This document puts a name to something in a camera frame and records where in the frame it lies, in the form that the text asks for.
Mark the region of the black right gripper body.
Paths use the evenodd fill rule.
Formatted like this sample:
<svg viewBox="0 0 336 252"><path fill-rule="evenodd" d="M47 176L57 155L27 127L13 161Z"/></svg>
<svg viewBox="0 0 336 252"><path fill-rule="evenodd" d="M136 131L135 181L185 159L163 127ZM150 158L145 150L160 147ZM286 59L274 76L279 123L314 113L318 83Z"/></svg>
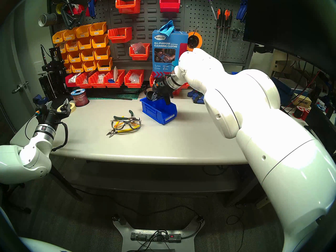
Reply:
<svg viewBox="0 0 336 252"><path fill-rule="evenodd" d="M152 91L157 97L174 97L172 88L165 83L163 78L154 79Z"/></svg>

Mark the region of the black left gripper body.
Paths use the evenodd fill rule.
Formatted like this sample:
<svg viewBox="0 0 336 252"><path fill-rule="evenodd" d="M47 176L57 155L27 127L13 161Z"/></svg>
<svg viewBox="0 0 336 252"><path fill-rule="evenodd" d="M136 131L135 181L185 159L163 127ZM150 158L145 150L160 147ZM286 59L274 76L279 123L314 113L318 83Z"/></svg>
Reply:
<svg viewBox="0 0 336 252"><path fill-rule="evenodd" d="M61 111L57 112L55 109L47 109L45 104L38 106L38 125L48 124L56 125L61 122L61 120L70 116L71 112L63 112L62 106Z"/></svg>

